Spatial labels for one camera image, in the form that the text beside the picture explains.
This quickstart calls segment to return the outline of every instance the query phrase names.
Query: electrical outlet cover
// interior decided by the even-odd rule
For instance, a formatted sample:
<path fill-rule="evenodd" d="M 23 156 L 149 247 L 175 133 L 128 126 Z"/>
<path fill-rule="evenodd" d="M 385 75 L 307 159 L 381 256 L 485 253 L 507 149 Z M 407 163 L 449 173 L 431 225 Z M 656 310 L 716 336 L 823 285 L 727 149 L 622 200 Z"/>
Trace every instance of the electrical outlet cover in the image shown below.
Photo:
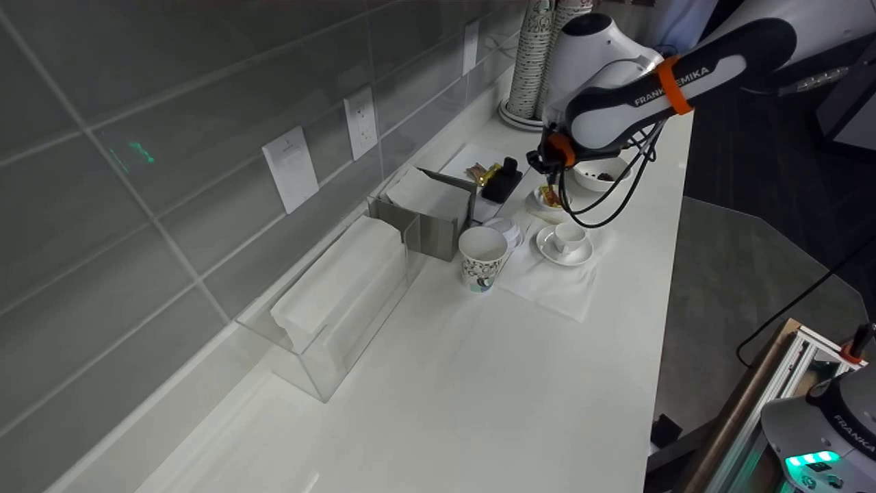
<path fill-rule="evenodd" d="M 360 159 L 366 149 L 378 144 L 373 89 L 363 88 L 351 99 L 345 99 L 345 112 L 348 112 L 352 159 Z"/>
<path fill-rule="evenodd" d="M 301 203 L 320 192 L 301 126 L 270 140 L 262 154 L 284 214 L 292 214 Z"/>

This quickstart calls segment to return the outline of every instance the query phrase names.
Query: tile grout line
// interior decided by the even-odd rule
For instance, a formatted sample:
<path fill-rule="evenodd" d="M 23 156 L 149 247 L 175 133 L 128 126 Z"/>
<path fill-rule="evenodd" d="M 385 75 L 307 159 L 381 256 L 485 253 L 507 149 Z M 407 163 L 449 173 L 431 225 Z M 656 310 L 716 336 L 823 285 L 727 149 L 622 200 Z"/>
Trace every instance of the tile grout line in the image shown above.
<path fill-rule="evenodd" d="M 118 336 L 112 345 L 106 345 L 101 353 L 88 358 L 82 367 L 77 367 L 70 374 L 65 374 L 56 386 L 51 386 L 41 399 L 26 405 L 18 415 L 13 415 L 7 423 L 0 427 L 0 440 L 17 429 L 21 421 L 26 421 L 33 414 L 37 414 L 49 399 L 55 399 L 65 386 L 70 386 L 77 378 L 82 378 L 88 369 L 92 369 L 101 358 L 106 358 L 112 351 L 118 351 L 123 341 L 128 341 L 134 334 L 140 334 L 148 322 L 154 322 L 158 314 L 163 314 L 175 300 L 180 300 L 186 293 L 192 293 L 196 282 L 186 285 L 175 296 L 169 296 L 163 303 L 158 303 L 154 311 L 148 311 L 137 325 L 130 325 L 123 336 Z"/>
<path fill-rule="evenodd" d="M 45 282 L 29 288 L 26 293 L 11 297 L 6 306 L 0 306 L 0 316 L 6 316 L 7 311 L 13 311 L 17 306 L 26 303 L 29 297 L 45 293 L 49 288 L 55 288 L 56 282 L 73 275 L 77 271 L 82 271 L 88 263 L 108 253 L 114 247 L 125 243 L 128 237 L 140 236 L 143 229 L 148 229 L 149 225 L 137 225 L 128 233 L 101 243 L 97 248 L 92 248 L 89 253 L 80 256 L 77 263 L 59 269 L 55 275 L 49 275 Z"/>
<path fill-rule="evenodd" d="M 268 225 L 262 225 L 258 233 L 252 233 L 249 237 L 242 237 L 234 248 L 230 248 L 225 256 L 218 256 L 211 269 L 203 271 L 200 278 L 212 275 L 225 263 L 230 263 L 232 256 L 238 256 L 242 248 L 249 248 L 258 237 L 262 237 L 268 229 L 273 229 L 288 214 L 281 210 L 278 217 L 273 217 Z"/>
<path fill-rule="evenodd" d="M 360 22 L 360 18 L 373 17 L 373 14 L 378 14 L 378 11 L 385 11 L 388 4 L 392 4 L 392 3 L 378 4 L 378 8 L 368 8 L 368 11 L 360 11 L 360 14 L 355 14 L 355 17 L 348 17 L 348 18 L 338 18 L 338 22 L 334 22 L 334 25 L 325 25 L 325 26 L 320 26 L 320 30 L 314 30 L 314 33 L 307 33 L 307 34 L 301 34 L 301 38 L 292 38 L 292 40 L 277 44 L 277 47 L 270 47 L 270 49 L 266 49 L 266 51 L 258 51 L 258 55 L 252 55 L 252 58 L 234 60 L 234 62 L 230 62 L 230 65 L 225 65 L 225 69 L 216 69 L 216 70 L 211 70 L 211 73 L 203 73 L 203 75 L 196 75 L 196 78 L 189 78 L 189 81 L 182 81 L 182 85 L 178 85 L 178 88 L 171 88 L 171 89 L 163 89 L 163 92 L 158 92 L 158 96 L 149 96 L 149 99 L 145 99 L 145 100 L 140 100 L 140 104 L 130 104 L 130 107 L 125 107 L 125 108 L 119 108 L 119 112 L 114 112 L 114 115 L 97 118 L 95 122 L 85 122 L 85 128 L 88 128 L 88 130 L 97 130 L 97 128 L 112 126 L 112 122 L 118 122 L 118 119 L 123 119 L 123 118 L 130 118 L 130 115 L 145 112 L 145 108 L 154 108 L 154 107 L 158 107 L 158 104 L 163 104 L 163 100 L 180 99 L 180 96 L 186 96 L 186 92 L 195 92 L 195 89 L 206 88 L 206 85 L 230 78 L 232 73 L 241 73 L 241 70 L 245 70 L 245 69 L 255 69 L 255 65 L 262 65 L 262 62 L 268 62 L 268 60 L 273 60 L 273 58 L 281 58 L 284 51 L 292 51 L 292 49 L 299 49 L 299 47 L 303 47 L 303 44 L 308 44 L 308 40 L 314 40 L 314 38 L 320 38 L 320 34 L 329 34 L 331 30 L 341 30 L 341 26 L 348 26 L 348 25 L 352 25 L 352 22 Z"/>
<path fill-rule="evenodd" d="M 77 140 L 80 133 L 82 133 L 80 128 L 62 130 L 62 133 L 56 133 L 56 136 L 51 136 L 51 140 L 36 141 L 36 144 L 29 144 L 29 147 L 23 147 L 23 149 L 18 149 L 18 154 L 7 154 L 7 156 L 0 159 L 0 170 L 23 162 L 23 159 L 29 159 L 33 154 L 41 154 L 41 149 L 49 149 L 49 147 L 55 147 L 55 144 L 70 141 L 70 140 Z"/>
<path fill-rule="evenodd" d="M 182 271 L 196 282 L 200 293 L 211 300 L 211 306 L 218 311 L 218 316 L 225 322 L 230 322 L 230 314 L 221 310 L 218 297 L 203 285 L 203 278 L 196 275 L 196 269 L 189 263 L 189 256 L 182 253 L 182 248 L 171 240 L 171 236 L 166 233 L 166 226 L 158 221 L 158 217 L 149 210 L 149 204 L 140 196 L 140 192 L 134 188 L 134 182 L 112 163 L 112 154 L 97 141 L 97 136 L 85 128 L 82 115 L 77 112 L 77 107 L 70 104 L 70 99 L 62 92 L 62 88 L 55 81 L 55 75 L 49 73 L 49 69 L 37 60 L 37 55 L 29 49 L 29 44 L 23 40 L 23 34 L 11 25 L 6 8 L 0 8 L 0 25 L 7 30 L 7 34 L 13 38 L 13 44 L 21 49 L 21 55 L 29 60 L 29 65 L 37 70 L 37 75 L 44 78 L 44 85 L 49 85 L 49 89 L 55 92 L 55 99 L 62 104 L 62 108 L 73 118 L 73 122 L 82 128 L 82 133 L 89 140 L 89 144 L 104 156 L 104 163 L 114 173 L 114 177 L 125 185 L 125 192 L 134 196 L 134 203 L 140 204 L 140 210 L 149 218 L 149 225 L 158 229 L 158 236 L 163 237 L 163 243 L 169 247 L 169 252 L 175 253 L 175 259 L 182 266 Z"/>
<path fill-rule="evenodd" d="M 375 30 L 373 30 L 373 22 L 363 22 L 363 40 L 366 40 L 366 69 L 368 69 L 368 78 L 373 78 L 373 112 L 375 112 L 375 128 L 378 128 L 381 126 L 381 115 L 378 115 L 378 104 L 375 104 L 375 99 L 378 99 L 378 65 L 375 65 Z M 385 177 L 382 174 L 385 163 L 382 163 L 382 136 L 381 133 L 378 133 L 378 144 L 375 147 L 378 147 L 378 167 L 381 167 L 378 173 L 381 173 L 381 181 L 382 181 Z"/>
<path fill-rule="evenodd" d="M 453 85 L 460 85 L 461 75 L 453 75 L 452 81 L 446 81 L 437 92 L 431 92 L 423 104 L 419 104 L 415 108 L 411 108 L 399 122 L 388 126 L 381 140 L 385 140 L 392 130 L 396 130 L 399 126 L 404 126 L 411 118 L 415 118 L 420 108 L 426 108 L 431 100 L 437 100 L 442 92 L 449 92 Z"/>
<path fill-rule="evenodd" d="M 373 65 L 373 78 L 378 81 L 385 81 L 392 75 L 399 75 L 404 70 L 414 70 L 415 65 L 426 62 L 431 55 L 442 51 L 446 47 L 457 44 L 453 38 L 437 38 L 437 44 L 420 49 L 419 55 L 414 55 L 411 60 L 394 65 L 385 75 L 378 75 L 378 65 Z"/>
<path fill-rule="evenodd" d="M 468 25 L 475 25 L 475 55 L 474 55 L 474 69 L 464 73 L 464 47 L 468 47 Z M 474 22 L 468 22 L 464 25 L 464 30 L 461 30 L 461 73 L 460 73 L 460 78 L 461 78 L 461 104 L 468 104 L 468 100 L 474 100 L 474 88 L 470 88 L 470 73 L 475 70 L 475 69 L 481 69 L 481 62 L 475 60 L 479 55 L 481 55 L 481 30 L 485 30 L 485 18 L 481 17 L 475 17 Z"/>
<path fill-rule="evenodd" d="M 225 170 L 221 174 L 211 177 L 208 182 L 196 185 L 192 195 L 175 200 L 171 204 L 160 207 L 155 217 L 158 217 L 158 218 L 166 218 L 166 217 L 175 214 L 178 207 L 195 203 L 200 195 L 208 195 L 208 192 L 211 192 L 212 185 L 218 185 L 221 181 L 226 181 L 226 177 L 232 177 L 234 173 L 258 163 L 258 159 L 259 159 L 259 156 L 241 159 L 234 167 L 230 167 L 230 170 Z M 331 177 L 336 177 L 336 174 L 338 174 L 341 170 L 348 170 L 352 162 L 355 162 L 355 159 L 345 162 L 338 170 L 334 170 L 331 174 L 325 174 L 323 182 L 329 182 Z M 56 282 L 73 275 L 73 274 L 82 271 L 88 263 L 108 253 L 114 247 L 119 247 L 123 240 L 134 237 L 134 236 L 143 233 L 143 229 L 145 229 L 145 225 L 137 225 L 134 229 L 112 237 L 108 243 L 97 247 L 95 252 L 80 256 L 73 266 L 69 266 L 69 269 L 62 269 L 59 274 L 49 275 L 45 282 L 36 285 L 36 288 L 26 290 L 23 296 L 11 297 L 6 306 L 0 306 L 0 316 L 7 314 L 7 311 L 13 311 L 17 306 L 26 303 L 26 300 L 36 297 L 37 293 L 55 288 Z"/>
<path fill-rule="evenodd" d="M 186 207 L 189 203 L 195 203 L 200 195 L 208 195 L 211 188 L 216 188 L 221 181 L 242 173 L 245 167 L 258 163 L 259 156 L 245 156 L 238 163 L 226 167 L 225 173 L 212 174 L 211 181 L 206 181 L 203 185 L 192 188 L 186 196 L 169 203 L 166 207 L 155 210 L 155 217 L 169 217 L 180 207 Z"/>

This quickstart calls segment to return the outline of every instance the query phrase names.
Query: white countertop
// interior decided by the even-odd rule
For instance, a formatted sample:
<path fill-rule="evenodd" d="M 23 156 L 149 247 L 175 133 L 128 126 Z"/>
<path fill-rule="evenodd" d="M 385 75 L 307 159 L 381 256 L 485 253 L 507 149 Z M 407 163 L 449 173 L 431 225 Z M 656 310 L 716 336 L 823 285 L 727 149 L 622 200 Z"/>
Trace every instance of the white countertop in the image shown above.
<path fill-rule="evenodd" d="M 672 118 L 611 225 L 583 322 L 501 288 L 468 293 L 453 263 L 426 259 L 325 405 L 252 371 L 212 442 L 143 490 L 639 490 L 686 140 L 689 118 Z M 470 141 L 522 163 L 535 136 L 489 122 Z"/>

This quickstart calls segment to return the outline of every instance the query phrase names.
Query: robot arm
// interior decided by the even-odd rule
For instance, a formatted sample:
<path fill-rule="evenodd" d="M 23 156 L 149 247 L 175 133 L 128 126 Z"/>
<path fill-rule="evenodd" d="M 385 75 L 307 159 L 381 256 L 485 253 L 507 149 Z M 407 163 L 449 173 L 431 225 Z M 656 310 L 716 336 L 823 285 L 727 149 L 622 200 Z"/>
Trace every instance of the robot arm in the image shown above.
<path fill-rule="evenodd" d="M 574 26 L 572 18 L 559 34 L 545 73 L 548 118 L 563 144 L 552 147 L 552 133 L 545 140 L 541 156 L 560 156 L 560 163 L 570 167 L 587 156 L 619 154 L 637 128 L 686 112 L 720 88 L 765 75 L 867 33 L 876 33 L 876 0 L 746 0 L 689 55 L 661 60 L 656 70 L 627 85 L 598 88 L 594 70 L 581 70 L 581 78 L 570 81 L 563 69 L 574 65 L 570 47 L 581 47 L 578 60 L 587 60 L 583 34 L 594 34 Z"/>

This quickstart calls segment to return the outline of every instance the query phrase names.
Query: gray tile wall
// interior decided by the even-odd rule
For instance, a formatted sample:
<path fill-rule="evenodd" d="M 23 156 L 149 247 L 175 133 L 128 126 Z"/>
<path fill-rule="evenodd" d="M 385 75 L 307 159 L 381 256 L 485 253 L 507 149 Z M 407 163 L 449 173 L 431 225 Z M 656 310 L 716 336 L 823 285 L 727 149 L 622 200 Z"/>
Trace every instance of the gray tile wall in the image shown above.
<path fill-rule="evenodd" d="M 0 490 L 56 478 L 492 85 L 520 8 L 0 0 Z M 284 214 L 259 144 L 292 126 L 320 192 Z"/>

